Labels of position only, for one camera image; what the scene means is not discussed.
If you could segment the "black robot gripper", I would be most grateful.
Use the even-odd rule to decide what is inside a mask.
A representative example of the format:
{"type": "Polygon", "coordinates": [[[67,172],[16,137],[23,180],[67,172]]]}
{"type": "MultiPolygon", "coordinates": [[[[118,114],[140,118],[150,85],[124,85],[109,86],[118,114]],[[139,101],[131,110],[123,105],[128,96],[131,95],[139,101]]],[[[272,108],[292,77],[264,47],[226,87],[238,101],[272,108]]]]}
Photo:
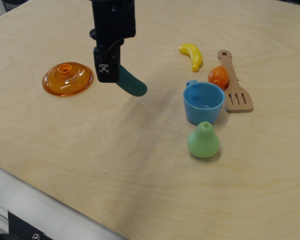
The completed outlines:
{"type": "Polygon", "coordinates": [[[133,0],[93,0],[92,12],[96,41],[93,49],[97,79],[101,83],[117,83],[120,77],[120,47],[124,39],[136,35],[135,2],[133,0]]]}

